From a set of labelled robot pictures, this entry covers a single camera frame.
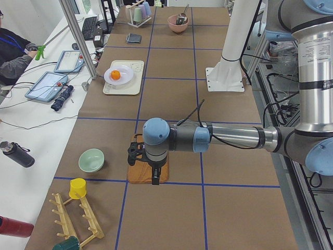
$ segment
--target computer mouse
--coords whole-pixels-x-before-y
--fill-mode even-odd
[[[79,46],[78,46],[77,43],[73,43],[73,44],[72,44],[72,48],[73,48],[73,50],[75,50],[75,51],[80,50],[80,49],[79,49]]]

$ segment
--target gray sleeve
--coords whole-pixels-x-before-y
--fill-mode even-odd
[[[26,47],[25,47],[28,51],[30,51],[32,48],[34,48],[34,49],[38,49],[38,46],[36,45],[36,44],[34,44],[34,43],[29,43],[29,44],[27,44],[26,45]]]
[[[0,74],[10,79],[19,78],[31,61],[32,58],[30,56],[24,55],[14,60],[4,62],[0,66]]]

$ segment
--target person's hand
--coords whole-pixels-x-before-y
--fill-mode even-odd
[[[30,56],[31,58],[34,58],[37,55],[38,51],[29,51],[28,52],[28,56]]]

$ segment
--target orange fruit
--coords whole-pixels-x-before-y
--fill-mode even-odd
[[[119,72],[119,70],[113,70],[113,71],[111,71],[110,76],[114,80],[119,80],[119,78],[120,78],[120,72]]]

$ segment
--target pink bowl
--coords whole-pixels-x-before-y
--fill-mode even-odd
[[[188,26],[188,18],[186,20],[186,22],[182,25],[176,25],[176,20],[177,20],[177,16],[178,15],[173,15],[173,16],[170,16],[168,18],[168,24],[169,24],[169,28],[175,32],[175,33],[181,33],[183,32],[184,30],[186,30],[187,26]]]

